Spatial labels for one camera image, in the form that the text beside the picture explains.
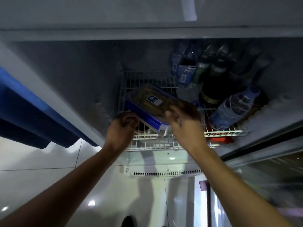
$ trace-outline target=black shoe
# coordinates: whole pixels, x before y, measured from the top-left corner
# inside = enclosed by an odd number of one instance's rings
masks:
[[[134,221],[131,216],[124,218],[121,227],[134,227]]]

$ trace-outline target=person's left hand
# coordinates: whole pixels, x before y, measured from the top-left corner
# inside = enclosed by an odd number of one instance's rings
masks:
[[[126,112],[117,116],[110,124],[104,147],[121,154],[134,138],[134,131],[139,118],[134,112]]]

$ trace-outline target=white wire shelf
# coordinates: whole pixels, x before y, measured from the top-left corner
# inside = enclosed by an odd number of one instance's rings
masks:
[[[126,110],[124,107],[123,95],[131,91],[135,87],[139,87],[143,84],[154,84],[161,87],[170,94],[178,97],[179,99],[188,101],[190,103],[195,102],[196,105],[199,104],[199,91],[201,86],[193,86],[191,88],[178,87],[176,85],[176,80],[170,75],[167,70],[159,71],[124,71],[124,76],[121,80],[120,96],[119,96],[119,107],[118,113],[123,113]],[[248,131],[239,125],[232,125],[227,130],[217,131],[212,129],[208,125],[208,120],[210,115],[213,113],[214,109],[206,109],[203,107],[198,107],[198,110],[204,112],[205,114],[205,137],[226,137],[226,136],[245,136],[248,135]],[[142,150],[174,150],[183,149],[179,143],[175,140],[174,135],[168,135],[162,137],[149,129],[145,124],[139,123],[136,128],[134,139],[127,151],[142,151]]]

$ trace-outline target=person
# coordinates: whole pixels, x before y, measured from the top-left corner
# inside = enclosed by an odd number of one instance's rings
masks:
[[[208,147],[195,108],[185,102],[181,102],[179,107],[170,108],[170,111],[166,111],[166,117],[177,141],[205,174],[233,227],[292,226]],[[130,144],[138,121],[135,113],[121,114],[114,119],[99,152],[2,219],[0,226],[65,226],[105,171]],[[132,218],[126,217],[122,227],[132,226]]]

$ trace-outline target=person's right hand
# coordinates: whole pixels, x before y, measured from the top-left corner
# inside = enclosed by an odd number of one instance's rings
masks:
[[[195,106],[184,101],[180,102],[179,107],[171,105],[170,108],[172,111],[166,111],[165,114],[175,137],[179,144],[194,158],[199,151],[207,147],[200,121],[201,116]]]

